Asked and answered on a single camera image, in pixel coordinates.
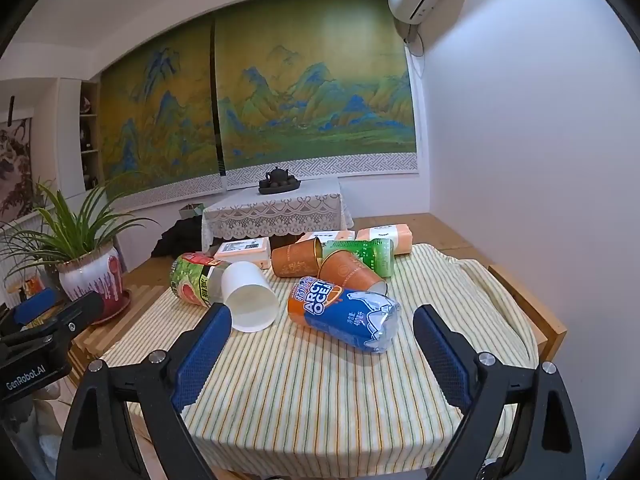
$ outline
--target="lace tablecloth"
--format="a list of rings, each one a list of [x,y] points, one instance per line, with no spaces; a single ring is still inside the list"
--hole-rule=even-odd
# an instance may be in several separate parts
[[[352,226],[336,177],[303,180],[298,189],[273,195],[249,187],[204,210],[202,249],[209,249],[213,238],[299,235]]]

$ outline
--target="white paper cup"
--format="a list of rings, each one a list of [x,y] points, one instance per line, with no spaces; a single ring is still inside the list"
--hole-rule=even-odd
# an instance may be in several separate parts
[[[251,262],[236,262],[222,274],[222,299],[231,311],[231,326],[240,332],[267,328],[278,315],[278,298]]]

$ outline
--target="mountain painting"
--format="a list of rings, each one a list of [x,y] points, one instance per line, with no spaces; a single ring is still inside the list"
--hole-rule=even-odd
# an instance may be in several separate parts
[[[416,152],[404,46],[386,0],[235,4],[216,12],[214,58],[228,174]]]
[[[101,77],[102,163],[110,194],[219,173],[210,86],[211,15],[127,54]]]

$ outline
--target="green can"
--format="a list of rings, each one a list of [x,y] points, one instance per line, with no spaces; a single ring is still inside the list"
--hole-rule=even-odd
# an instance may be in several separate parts
[[[229,265],[203,253],[184,253],[171,266],[171,290],[188,303],[222,302],[222,273]]]
[[[394,273],[394,243],[389,238],[332,240],[324,244],[322,257],[326,258],[329,254],[340,250],[355,254],[380,278],[390,278]]]

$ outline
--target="arctic ocean can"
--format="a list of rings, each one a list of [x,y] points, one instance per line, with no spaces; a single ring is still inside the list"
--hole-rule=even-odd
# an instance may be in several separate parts
[[[362,290],[350,290],[305,276],[287,302],[292,321],[366,351],[382,353],[398,331],[398,302]]]

